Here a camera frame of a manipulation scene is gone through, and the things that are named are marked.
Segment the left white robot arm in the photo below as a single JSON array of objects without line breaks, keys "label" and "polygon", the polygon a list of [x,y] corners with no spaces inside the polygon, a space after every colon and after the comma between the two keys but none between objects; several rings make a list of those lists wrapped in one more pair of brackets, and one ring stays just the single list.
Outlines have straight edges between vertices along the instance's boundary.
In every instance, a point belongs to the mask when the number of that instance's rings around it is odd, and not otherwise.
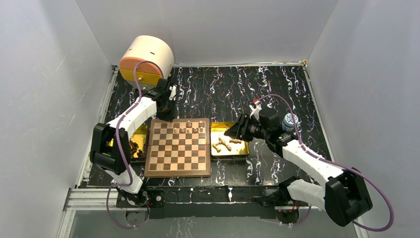
[{"label": "left white robot arm", "polygon": [[98,123],[93,129],[90,162],[110,175],[120,195],[135,206],[143,206],[148,193],[141,189],[143,178],[130,165],[130,139],[148,119],[155,116],[164,121],[174,119],[173,109],[177,88],[168,79],[159,79],[151,90],[141,91],[134,103],[118,117]]}]

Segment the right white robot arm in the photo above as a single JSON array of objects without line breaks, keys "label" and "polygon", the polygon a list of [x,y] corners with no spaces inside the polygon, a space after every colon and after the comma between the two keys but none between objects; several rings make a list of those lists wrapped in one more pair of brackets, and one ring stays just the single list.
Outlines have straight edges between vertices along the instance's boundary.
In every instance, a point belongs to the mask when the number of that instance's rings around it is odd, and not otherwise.
[{"label": "right white robot arm", "polygon": [[273,153],[304,170],[315,183],[292,176],[279,184],[275,192],[279,200],[285,205],[295,201],[314,205],[344,227],[373,208],[365,181],[357,170],[341,169],[303,149],[294,129],[297,121],[291,113],[282,117],[275,109],[256,110],[241,114],[224,135],[246,142],[263,139]]}]

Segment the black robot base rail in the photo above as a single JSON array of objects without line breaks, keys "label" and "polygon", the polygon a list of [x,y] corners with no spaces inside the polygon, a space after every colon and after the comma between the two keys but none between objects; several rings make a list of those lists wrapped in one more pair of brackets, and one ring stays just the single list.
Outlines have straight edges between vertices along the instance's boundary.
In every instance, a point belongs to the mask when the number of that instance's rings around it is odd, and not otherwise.
[{"label": "black robot base rail", "polygon": [[254,217],[295,223],[308,204],[286,201],[279,187],[268,186],[147,186],[137,201],[118,195],[117,208],[145,211],[151,219],[181,217]]}]

